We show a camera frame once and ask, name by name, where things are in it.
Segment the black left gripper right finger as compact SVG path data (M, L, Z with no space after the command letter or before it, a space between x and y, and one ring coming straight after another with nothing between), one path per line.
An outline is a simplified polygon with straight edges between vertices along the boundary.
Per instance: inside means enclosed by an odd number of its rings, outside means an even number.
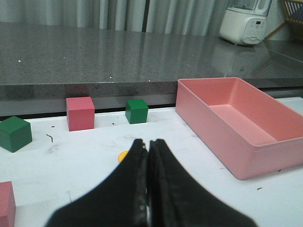
M152 227L256 226L202 187L161 139L150 142L148 200Z

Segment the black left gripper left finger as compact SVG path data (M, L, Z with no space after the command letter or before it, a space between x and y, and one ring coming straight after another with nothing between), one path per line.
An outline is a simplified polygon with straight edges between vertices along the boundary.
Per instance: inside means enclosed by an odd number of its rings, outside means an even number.
M123 161L96 188L58 209L48 227L146 227L147 156L135 139Z

